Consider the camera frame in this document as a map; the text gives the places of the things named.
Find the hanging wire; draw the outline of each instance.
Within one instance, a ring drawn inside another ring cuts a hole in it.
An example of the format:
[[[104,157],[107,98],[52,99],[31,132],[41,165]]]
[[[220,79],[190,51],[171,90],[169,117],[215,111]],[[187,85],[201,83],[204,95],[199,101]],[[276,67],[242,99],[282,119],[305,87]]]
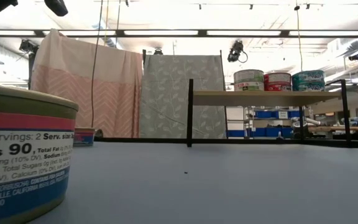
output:
[[[28,53],[23,53],[15,62],[18,62],[20,59],[22,59],[26,54]]]
[[[93,68],[92,68],[92,82],[91,82],[91,107],[92,107],[92,121],[91,127],[93,128],[94,121],[94,105],[93,105],[93,82],[94,82],[94,69],[96,66],[96,57],[98,55],[98,46],[99,46],[99,34],[100,34],[100,23],[102,21],[102,12],[103,12],[103,0],[100,3],[100,14],[99,14],[99,26],[98,26],[98,38],[96,39],[96,47],[94,50],[94,59],[93,59]]]
[[[105,30],[104,30],[104,44],[103,46],[106,46],[106,42],[107,42],[107,27],[108,27],[108,22],[109,22],[109,2],[110,0],[107,0],[107,14],[106,14],[106,20],[105,20]]]
[[[296,7],[298,8],[296,10],[296,24],[298,27],[298,41],[299,41],[299,54],[301,56],[301,72],[303,72],[303,57],[302,57],[302,49],[301,49],[301,34],[300,34],[300,28],[299,28],[299,6],[298,6],[298,0],[295,0]]]
[[[118,16],[117,16],[117,29],[116,30],[118,30],[118,27],[119,27],[120,12],[121,12],[121,0],[119,0],[119,2],[118,2]],[[118,44],[118,36],[116,36],[116,48],[117,48],[117,44]]]

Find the blue label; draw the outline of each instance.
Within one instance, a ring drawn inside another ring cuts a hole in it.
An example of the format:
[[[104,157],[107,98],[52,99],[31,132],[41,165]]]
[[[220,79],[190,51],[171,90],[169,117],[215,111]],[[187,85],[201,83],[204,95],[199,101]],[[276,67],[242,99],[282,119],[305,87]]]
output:
[[[62,196],[67,189],[67,167],[60,171],[0,184],[0,219],[37,208]]]

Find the metal shelving unit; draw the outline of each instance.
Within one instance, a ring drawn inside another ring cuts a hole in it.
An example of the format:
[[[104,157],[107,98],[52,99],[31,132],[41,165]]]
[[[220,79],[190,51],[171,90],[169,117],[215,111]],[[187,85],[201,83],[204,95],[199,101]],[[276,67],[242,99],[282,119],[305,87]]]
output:
[[[333,98],[342,98],[343,111],[347,111],[347,97],[346,97],[346,82],[345,80],[337,80],[332,83],[341,82],[341,92],[272,92],[272,91],[194,91],[193,79],[189,82],[188,92],[188,117],[187,117],[187,139],[188,147],[193,143],[204,142],[199,139],[192,138],[193,132],[193,106],[297,106],[299,107],[299,114],[302,118],[304,116],[303,107],[312,105],[320,101],[330,100]],[[346,130],[346,146],[351,147],[351,135],[349,126],[349,116],[345,113],[345,130]],[[303,127],[303,119],[300,119],[300,127]],[[211,139],[211,142],[219,142],[220,140],[227,140],[222,142],[230,143],[253,143],[256,139]],[[323,140],[326,145],[330,145],[332,140]],[[300,128],[300,140],[297,143],[306,143],[304,129]],[[294,143],[291,140],[277,140],[275,143]]]

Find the curtain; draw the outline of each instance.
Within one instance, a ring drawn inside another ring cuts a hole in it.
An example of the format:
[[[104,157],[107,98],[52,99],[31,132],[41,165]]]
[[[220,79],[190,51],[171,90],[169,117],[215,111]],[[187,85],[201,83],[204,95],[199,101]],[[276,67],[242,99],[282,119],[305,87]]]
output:
[[[189,79],[195,90],[223,90],[220,56],[148,55],[140,103],[141,138],[186,138]],[[193,138],[225,138],[223,106],[194,106]]]
[[[91,127],[91,84],[96,45],[51,30],[35,58],[31,89],[79,104],[76,127]],[[139,136],[142,55],[98,46],[93,83],[93,127],[104,137]]]

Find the wooden shelf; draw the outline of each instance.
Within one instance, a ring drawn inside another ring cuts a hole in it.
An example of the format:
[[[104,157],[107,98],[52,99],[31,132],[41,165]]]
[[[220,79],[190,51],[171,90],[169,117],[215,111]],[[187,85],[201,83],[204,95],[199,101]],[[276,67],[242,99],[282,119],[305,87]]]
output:
[[[193,104],[202,106],[305,106],[341,96],[341,92],[194,91]]]
[[[308,127],[311,132],[329,132],[329,131],[345,131],[345,126],[336,126],[336,127]],[[351,131],[358,131],[358,127],[350,127]]]

